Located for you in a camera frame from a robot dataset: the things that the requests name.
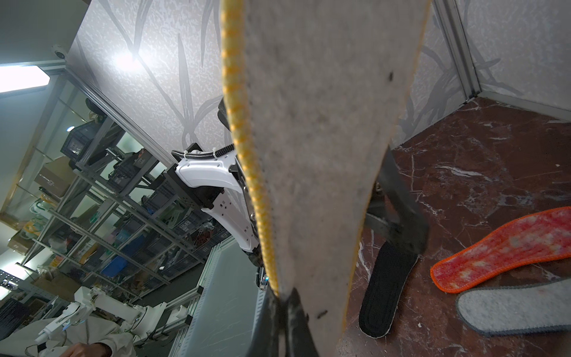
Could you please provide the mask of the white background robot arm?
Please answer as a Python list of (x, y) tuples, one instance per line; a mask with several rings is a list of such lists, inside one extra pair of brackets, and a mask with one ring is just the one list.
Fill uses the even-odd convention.
[(155, 306), (129, 305), (106, 294), (99, 288), (80, 287), (71, 302), (52, 322), (38, 333), (38, 346), (61, 338), (72, 327), (86, 327), (89, 318), (109, 320), (129, 333), (136, 346), (160, 341), (187, 327), (193, 320), (191, 310), (200, 294), (191, 291), (170, 302)]

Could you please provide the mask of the red insole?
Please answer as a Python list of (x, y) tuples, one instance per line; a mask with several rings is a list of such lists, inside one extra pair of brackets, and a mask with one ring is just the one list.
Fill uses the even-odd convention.
[(456, 294), (512, 269), (569, 257), (570, 208), (554, 208), (499, 227), (436, 263), (430, 273), (438, 289)]

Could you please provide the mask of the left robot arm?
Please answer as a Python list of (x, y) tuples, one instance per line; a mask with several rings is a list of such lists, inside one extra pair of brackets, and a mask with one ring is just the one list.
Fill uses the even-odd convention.
[[(178, 160), (169, 173), (174, 182), (228, 231), (254, 266), (263, 268), (254, 208), (234, 146), (205, 152), (192, 144), (172, 156)], [(426, 249), (428, 222), (404, 186), (390, 150), (373, 187), (365, 224), (404, 252), (422, 254)]]

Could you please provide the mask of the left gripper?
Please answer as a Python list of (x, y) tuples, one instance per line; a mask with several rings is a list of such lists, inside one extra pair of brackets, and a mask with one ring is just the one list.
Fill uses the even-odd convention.
[(401, 179), (391, 150), (373, 185), (364, 224), (402, 251), (425, 252), (429, 224)]

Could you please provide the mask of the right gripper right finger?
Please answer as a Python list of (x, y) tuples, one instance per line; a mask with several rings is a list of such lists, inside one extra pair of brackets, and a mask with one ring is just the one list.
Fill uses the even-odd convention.
[(300, 294), (293, 289), (285, 307), (285, 343), (289, 357), (318, 357), (318, 351), (303, 310)]

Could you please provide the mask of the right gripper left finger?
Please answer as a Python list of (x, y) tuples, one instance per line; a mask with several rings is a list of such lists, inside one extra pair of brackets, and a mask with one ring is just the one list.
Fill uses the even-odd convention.
[(257, 355), (285, 356), (285, 303), (269, 288), (257, 326)]

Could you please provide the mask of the yellow insole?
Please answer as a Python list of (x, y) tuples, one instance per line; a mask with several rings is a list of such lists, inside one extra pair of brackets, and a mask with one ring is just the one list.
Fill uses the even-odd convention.
[(223, 1), (222, 90), (269, 285), (318, 356), (343, 334), (361, 231), (429, 1)]

